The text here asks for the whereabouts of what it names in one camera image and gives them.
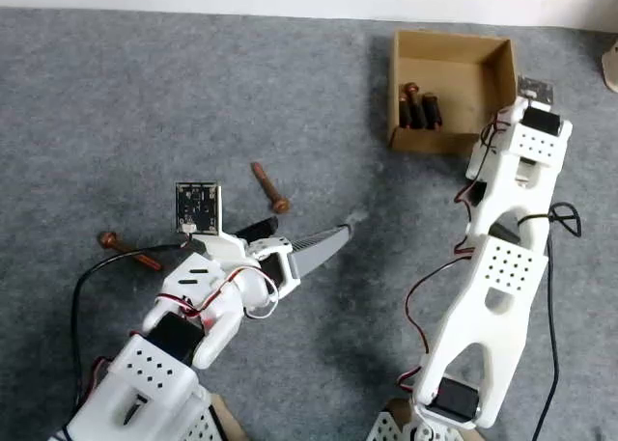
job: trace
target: cable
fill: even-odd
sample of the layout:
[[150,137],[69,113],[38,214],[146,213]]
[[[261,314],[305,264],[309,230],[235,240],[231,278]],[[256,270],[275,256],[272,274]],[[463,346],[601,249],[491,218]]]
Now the cable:
[[[423,329],[421,328],[421,326],[412,318],[412,316],[409,313],[409,300],[411,299],[412,295],[414,294],[414,292],[427,280],[431,279],[433,276],[435,276],[438,272],[441,272],[442,270],[448,269],[449,267],[451,267],[453,264],[462,261],[462,260],[471,260],[472,257],[470,256],[462,256],[460,258],[454,258],[453,260],[441,265],[438,269],[434,270],[433,272],[427,274],[425,277],[423,277],[422,279],[420,279],[418,282],[416,282],[409,290],[409,292],[407,293],[406,296],[406,317],[407,320],[409,320],[409,322],[414,326],[414,328],[416,329],[416,331],[418,332],[418,334],[421,337],[421,340],[423,342],[423,346],[425,347],[425,354],[429,354],[429,342],[427,340],[427,336],[425,335],[425,332],[423,331]],[[408,371],[408,372],[404,372],[401,375],[399,375],[399,377],[397,378],[397,385],[402,388],[405,391],[411,392],[412,388],[406,384],[404,384],[404,381],[406,381],[407,379],[409,379],[410,377],[416,375],[419,371],[421,370],[421,367],[418,366],[415,369]]]
[[272,313],[274,312],[274,310],[276,309],[277,305],[279,304],[279,289],[275,286],[274,281],[270,277],[268,277],[268,275],[262,269],[255,267],[253,265],[242,265],[234,269],[225,279],[223,279],[223,281],[221,282],[221,285],[219,285],[219,287],[214,289],[214,292],[211,293],[198,307],[195,307],[192,304],[190,304],[188,301],[185,301],[184,299],[179,298],[178,296],[175,296],[169,293],[160,293],[156,296],[156,298],[169,300],[169,301],[172,301],[178,304],[179,306],[181,306],[181,308],[183,308],[183,313],[186,317],[194,318],[202,314],[208,308],[208,306],[212,304],[212,301],[214,301],[217,298],[217,296],[221,294],[221,290],[223,289],[223,287],[225,287],[230,282],[234,282],[234,279],[236,278],[236,276],[239,275],[243,270],[253,270],[257,272],[258,274],[260,274],[267,282],[267,285],[270,287],[269,295],[274,295],[274,299],[272,300],[272,306],[265,314],[257,316],[257,315],[249,313],[245,309],[244,311],[245,315],[249,318],[255,318],[255,319],[262,319],[262,318],[270,317]]
[[[557,209],[559,207],[566,207],[569,209],[572,214],[570,215],[559,215]],[[549,207],[548,214],[529,214],[527,216],[522,217],[518,221],[518,226],[524,223],[525,221],[546,217],[549,222],[558,222],[562,227],[564,227],[570,234],[576,236],[577,238],[581,237],[581,217],[577,212],[577,209],[570,203],[567,202],[558,202],[554,203]],[[575,220],[576,226],[572,228],[569,226],[566,221]],[[551,230],[548,233],[548,241],[546,243],[547,251],[548,251],[548,326],[549,326],[549,340],[551,342],[551,359],[553,361],[553,379],[551,381],[551,386],[549,387],[548,397],[543,406],[543,410],[541,411],[541,415],[539,416],[539,420],[537,422],[536,427],[534,428],[534,434],[532,435],[532,441],[537,441],[539,438],[539,434],[541,433],[541,429],[543,428],[543,423],[545,422],[545,418],[549,412],[549,407],[551,406],[551,402],[553,401],[553,396],[555,395],[556,388],[558,387],[558,381],[560,379],[560,364],[558,361],[558,344],[556,341],[556,332],[555,332],[555,323],[553,320],[553,242],[551,239]]]
[[84,397],[82,398],[84,402],[88,400],[88,398],[93,393],[93,391],[95,391],[95,388],[97,388],[98,371],[100,371],[100,368],[102,367],[103,364],[105,363],[109,364],[110,362],[112,362],[112,360],[109,357],[105,357],[105,356],[100,356],[97,359],[95,359],[95,362],[93,363],[93,366],[90,372],[90,382],[88,383],[88,388],[86,389],[86,393]]
[[[476,175],[474,176],[474,179],[468,185],[462,188],[459,192],[457,192],[457,195],[455,195],[455,199],[453,200],[455,203],[463,203],[465,205],[465,210],[467,212],[467,222],[472,221],[472,209],[470,208],[469,201],[465,200],[464,196],[474,186],[474,184],[478,181],[479,177],[481,176],[481,171],[483,170],[483,166],[485,165],[487,156],[490,153],[490,150],[492,149],[493,138],[498,132],[504,132],[507,130],[505,128],[498,128],[499,124],[507,125],[507,126],[511,125],[510,123],[507,123],[505,121],[500,121],[497,118],[497,114],[496,114],[493,117],[493,121],[491,121],[489,124],[483,127],[483,130],[481,130],[481,134],[480,134],[481,144],[485,146],[485,153],[483,154],[483,159],[481,159],[481,164],[479,165],[479,169],[477,170]],[[492,127],[493,127],[493,131],[491,132],[491,135],[488,141],[487,136],[488,134],[490,134],[490,130],[492,129]],[[460,241],[458,244],[455,245],[455,247],[453,248],[453,254],[464,255],[464,254],[473,253],[474,252],[473,246],[462,248],[462,246],[465,244],[466,241],[467,241],[467,235],[463,238],[462,241]]]
[[244,314],[249,318],[253,318],[257,320],[268,318],[272,316],[272,313],[274,313],[274,310],[277,309],[277,306],[279,305],[279,289],[274,284],[273,280],[270,277],[268,277],[267,274],[262,269],[258,269],[257,267],[247,267],[247,268],[250,270],[254,270],[258,274],[260,274],[264,278],[264,280],[267,282],[267,285],[270,286],[271,292],[268,295],[268,299],[271,300],[272,306],[270,307],[270,309],[268,309],[268,311],[266,311],[262,315],[256,315],[253,313],[249,313],[249,311],[247,311],[246,309],[244,310]]
[[69,434],[69,428],[66,425],[62,427],[62,434],[65,435],[65,441],[73,441]]
[[536,441],[543,428],[545,417],[549,412],[549,407],[553,401],[553,395],[558,387],[558,380],[560,379],[560,364],[558,362],[558,344],[556,341],[555,324],[553,321],[553,247],[551,242],[551,233],[548,234],[548,323],[549,323],[549,340],[551,341],[551,359],[553,361],[553,379],[551,381],[551,387],[549,388],[548,397],[539,416],[539,421],[534,428],[534,434],[532,435],[532,441]]
[[189,237],[185,242],[180,244],[165,244],[165,245],[156,245],[151,246],[149,248],[141,248],[138,250],[128,251],[126,253],[121,253],[116,256],[112,256],[111,258],[107,258],[97,264],[93,265],[90,269],[84,272],[77,283],[75,284],[75,288],[73,289],[73,296],[70,308],[70,342],[72,348],[72,359],[73,359],[73,371],[75,376],[75,389],[73,396],[73,410],[72,414],[74,414],[80,406],[80,402],[82,400],[82,391],[83,391],[83,379],[82,379],[82,369],[81,369],[81,353],[79,346],[79,331],[78,331],[78,312],[79,312],[79,298],[82,291],[82,288],[86,281],[98,270],[103,269],[107,265],[112,262],[116,262],[119,260],[123,260],[124,258],[131,258],[136,255],[141,255],[147,252],[160,252],[160,251],[171,251],[171,250],[179,250],[184,248],[190,241],[191,237]]

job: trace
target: circuit board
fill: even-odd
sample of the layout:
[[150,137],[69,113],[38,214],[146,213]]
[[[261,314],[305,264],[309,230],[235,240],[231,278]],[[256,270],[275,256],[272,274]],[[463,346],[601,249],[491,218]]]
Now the circuit board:
[[176,230],[185,234],[219,235],[220,187],[216,182],[176,184]]

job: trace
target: black wire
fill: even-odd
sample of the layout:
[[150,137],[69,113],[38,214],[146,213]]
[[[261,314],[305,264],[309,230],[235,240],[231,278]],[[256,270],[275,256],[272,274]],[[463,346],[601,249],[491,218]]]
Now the black wire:
[[553,246],[551,242],[551,232],[548,234],[548,323],[549,323],[549,340],[551,341],[551,358],[553,360],[553,379],[551,381],[551,387],[549,388],[548,397],[545,400],[545,405],[539,416],[539,421],[534,428],[534,434],[532,435],[532,441],[536,441],[543,428],[545,417],[549,412],[549,407],[553,401],[553,395],[558,387],[558,380],[560,379],[560,364],[558,362],[558,343],[556,341],[555,324],[553,322]]
[[66,425],[62,427],[62,434],[65,435],[65,441],[73,441],[73,438],[70,437],[69,430],[67,429]]
[[112,256],[111,258],[107,258],[95,265],[93,265],[90,269],[84,272],[77,283],[75,284],[75,288],[73,290],[73,298],[70,308],[70,343],[72,348],[72,359],[73,359],[73,372],[75,376],[75,389],[73,396],[73,410],[72,415],[74,415],[79,409],[82,391],[83,391],[83,379],[82,379],[82,369],[81,369],[81,353],[79,348],[79,333],[78,333],[78,312],[79,312],[79,297],[81,294],[81,290],[86,283],[86,281],[98,270],[106,267],[112,262],[116,262],[119,260],[123,260],[124,258],[131,258],[136,255],[142,255],[147,252],[157,252],[157,251],[171,251],[182,249],[186,246],[188,241],[185,241],[181,244],[165,244],[165,245],[157,245],[151,246],[149,248],[141,248],[138,250],[132,250],[126,253],[121,253],[116,256]]
[[[566,207],[573,214],[568,215],[559,215],[557,209],[559,207]],[[581,237],[581,217],[577,212],[577,209],[570,203],[567,202],[558,202],[554,203],[549,207],[548,214],[530,214],[522,217],[518,221],[518,226],[520,226],[523,222],[536,219],[540,217],[546,217],[549,222],[558,222],[562,227],[564,227],[570,234],[576,236],[577,238]],[[576,226],[572,228],[569,226],[566,221],[575,220]],[[539,434],[541,433],[541,429],[543,428],[543,423],[545,422],[545,418],[549,412],[549,407],[551,406],[551,402],[553,401],[553,396],[555,395],[556,388],[558,387],[558,381],[560,379],[560,364],[558,361],[558,344],[556,341],[556,332],[555,332],[555,324],[553,320],[553,243],[551,240],[551,230],[548,233],[548,241],[547,241],[547,251],[548,251],[548,325],[549,325],[549,340],[551,341],[551,359],[553,361],[553,379],[551,381],[551,387],[549,388],[548,397],[545,401],[545,405],[543,406],[543,410],[541,411],[541,415],[539,416],[539,420],[537,422],[536,427],[534,428],[534,434],[532,435],[532,441],[537,441],[539,438]]]

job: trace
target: perforated white bracket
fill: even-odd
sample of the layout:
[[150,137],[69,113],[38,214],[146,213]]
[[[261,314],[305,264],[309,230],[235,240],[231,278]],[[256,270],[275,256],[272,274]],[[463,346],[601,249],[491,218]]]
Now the perforated white bracket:
[[192,369],[139,335],[131,338],[108,372],[166,407],[179,405],[198,385]]
[[430,404],[447,366],[469,345],[479,344],[484,350],[485,377],[475,423],[490,427],[525,346],[530,306],[548,260],[492,236],[484,235],[481,241],[472,258],[470,278],[446,313],[414,388],[414,400]]
[[[501,122],[510,125],[498,133],[498,140],[492,141],[494,150],[487,153],[481,168],[479,180],[487,183],[487,189],[483,200],[471,210],[467,230],[471,246],[476,245],[478,236],[488,234],[492,224],[505,213],[513,212],[519,220],[548,212],[573,125],[563,121],[558,137],[524,126],[519,121],[527,104],[527,100],[519,98],[512,109],[499,116]],[[475,146],[466,173],[469,179],[478,174],[485,151],[480,143]],[[536,164],[532,166],[523,158]],[[521,246],[543,252],[548,231],[547,219],[530,219],[520,228]]]
[[367,441],[405,441],[405,439],[390,412],[382,411],[378,414]]
[[221,439],[211,394],[195,372],[138,335],[110,365],[68,430],[75,441]]
[[263,261],[271,255],[277,256],[281,266],[282,282],[279,284],[279,298],[284,298],[300,285],[300,279],[295,279],[290,268],[288,255],[293,247],[290,241],[283,236],[261,238],[249,245],[248,254],[258,261]]
[[206,408],[186,429],[179,441],[222,441],[218,426],[212,416],[212,406]]

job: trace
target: white plastic part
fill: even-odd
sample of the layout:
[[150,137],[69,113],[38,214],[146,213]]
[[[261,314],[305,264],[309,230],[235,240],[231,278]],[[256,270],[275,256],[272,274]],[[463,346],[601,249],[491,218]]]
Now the white plastic part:
[[[195,238],[205,243],[209,255],[220,256],[222,261],[192,254],[165,278],[162,293],[199,307],[237,267],[259,266],[255,259],[245,254],[243,242],[234,236],[195,235]],[[195,350],[193,365],[198,369],[207,369],[239,331],[244,309],[251,311],[263,307],[268,300],[265,280],[253,270],[244,270],[232,282],[225,284],[220,294],[199,316],[207,333]],[[169,312],[181,315],[182,308],[177,302],[158,298],[144,319],[144,331],[152,330]]]
[[292,243],[283,236],[262,238],[249,245],[249,255],[258,261],[263,261],[273,254],[277,255],[283,274],[283,281],[279,285],[279,299],[283,299],[300,285],[300,279],[293,277],[288,261],[288,255],[292,250]]
[[[210,406],[211,395],[191,368],[134,336],[68,430],[74,441],[188,441]],[[221,439],[216,427],[211,434]]]
[[464,439],[452,427],[425,420],[416,429],[413,441],[464,441]]
[[382,411],[378,414],[367,441],[405,441],[405,438],[390,412]]
[[[414,409],[428,422],[464,429],[491,427],[525,346],[530,306],[548,261],[544,250],[549,221],[528,219],[520,226],[519,246],[490,236],[489,230],[505,213],[514,213],[518,220],[548,213],[573,128],[564,121],[555,137],[522,125],[523,112],[530,104],[549,110],[548,105],[518,98],[500,112],[498,127],[506,130],[496,132],[493,150],[481,168],[479,180],[487,188],[472,208],[467,229],[467,246],[475,247],[470,274],[444,316],[414,386]],[[485,152],[485,145],[476,144],[466,173],[469,179],[478,174]],[[459,423],[426,406],[435,398],[447,366],[473,344],[481,345],[484,352],[479,407],[472,421]]]
[[[490,427],[511,384],[525,346],[530,306],[547,264],[547,257],[512,243],[484,235],[472,258],[472,272],[445,315],[421,377],[414,400],[430,404],[447,366],[469,345],[480,344],[485,375],[480,388],[476,425]],[[499,291],[500,301],[488,306],[488,295]],[[431,417],[423,407],[425,417]],[[471,424],[452,424],[471,429]]]
[[605,84],[609,89],[618,93],[618,41],[603,55],[601,61]]

